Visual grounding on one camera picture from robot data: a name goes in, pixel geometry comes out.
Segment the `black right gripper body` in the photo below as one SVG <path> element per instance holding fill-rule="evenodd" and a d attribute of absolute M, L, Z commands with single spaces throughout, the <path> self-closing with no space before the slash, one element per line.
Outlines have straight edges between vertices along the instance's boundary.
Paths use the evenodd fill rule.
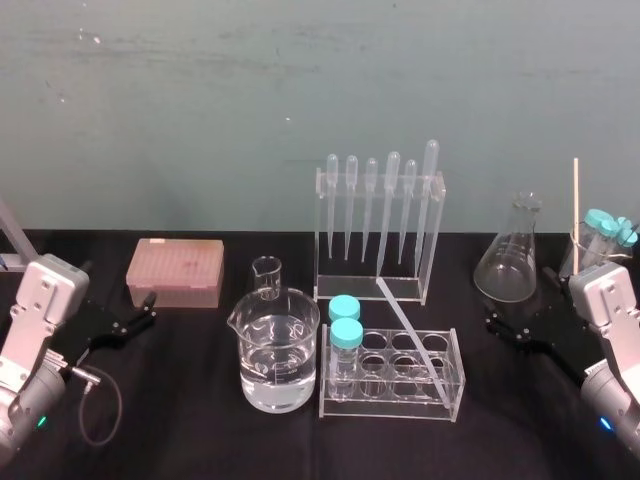
<path fill-rule="evenodd" d="M 587 370 L 601 361 L 601 346 L 566 300 L 538 309 L 528 323 L 530 347 L 547 355 L 580 388 Z"/>

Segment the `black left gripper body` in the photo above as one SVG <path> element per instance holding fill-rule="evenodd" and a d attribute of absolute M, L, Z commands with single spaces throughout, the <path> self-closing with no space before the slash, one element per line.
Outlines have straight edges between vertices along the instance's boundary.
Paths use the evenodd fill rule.
<path fill-rule="evenodd" d="M 123 348 L 131 338 L 134 307 L 112 310 L 86 299 L 79 310 L 53 336 L 53 351 L 68 365 L 79 366 L 92 352 Z"/>

